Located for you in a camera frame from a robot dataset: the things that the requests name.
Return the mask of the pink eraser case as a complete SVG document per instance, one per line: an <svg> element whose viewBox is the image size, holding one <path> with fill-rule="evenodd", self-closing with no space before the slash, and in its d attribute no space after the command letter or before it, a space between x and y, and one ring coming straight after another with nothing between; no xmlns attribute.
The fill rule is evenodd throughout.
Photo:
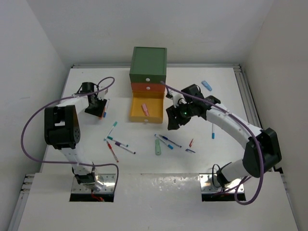
<svg viewBox="0 0 308 231"><path fill-rule="evenodd" d="M142 108L144 114L145 114L146 116L149 116L149 111L148 111L147 105L146 105L145 103L143 103L143 104L141 105L141 108Z"/></svg>

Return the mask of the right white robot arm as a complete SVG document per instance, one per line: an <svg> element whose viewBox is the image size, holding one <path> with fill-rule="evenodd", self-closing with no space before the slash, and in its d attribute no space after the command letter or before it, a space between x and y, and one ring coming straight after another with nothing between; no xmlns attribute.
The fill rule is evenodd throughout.
<svg viewBox="0 0 308 231"><path fill-rule="evenodd" d="M168 130L177 130L197 116L224 130L244 148L242 159L227 163L217 171L220 187L237 178L260 178L282 160L278 136L273 129L262 129L241 119L216 97L204 97L197 85L181 91L167 87L166 97L173 101L166 109Z"/></svg>

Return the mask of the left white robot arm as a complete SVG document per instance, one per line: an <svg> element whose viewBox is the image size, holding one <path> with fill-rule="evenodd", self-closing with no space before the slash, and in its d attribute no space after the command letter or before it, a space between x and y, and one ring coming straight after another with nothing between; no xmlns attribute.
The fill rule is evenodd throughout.
<svg viewBox="0 0 308 231"><path fill-rule="evenodd" d="M100 191L104 183L99 180L93 162L87 160L84 151L78 145L81 138L78 114L84 112L97 118L103 117L107 103L105 95L108 90L85 95L102 88L92 82L84 82L76 96L44 109L45 142L67 158L77 183L94 192Z"/></svg>

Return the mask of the light blue eraser case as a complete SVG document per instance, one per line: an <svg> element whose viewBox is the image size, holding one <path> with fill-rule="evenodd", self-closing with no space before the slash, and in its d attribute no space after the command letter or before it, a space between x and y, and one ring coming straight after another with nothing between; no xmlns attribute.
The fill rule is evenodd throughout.
<svg viewBox="0 0 308 231"><path fill-rule="evenodd" d="M201 83L208 91L212 91L212 87L209 85L207 81L203 80Z"/></svg>

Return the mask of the green eraser case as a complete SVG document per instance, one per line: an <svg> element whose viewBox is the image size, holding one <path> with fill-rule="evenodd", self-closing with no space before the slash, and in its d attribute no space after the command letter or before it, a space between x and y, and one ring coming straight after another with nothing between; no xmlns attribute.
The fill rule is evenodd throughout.
<svg viewBox="0 0 308 231"><path fill-rule="evenodd" d="M161 147L160 147L159 139L155 140L155 154L156 155L161 155Z"/></svg>

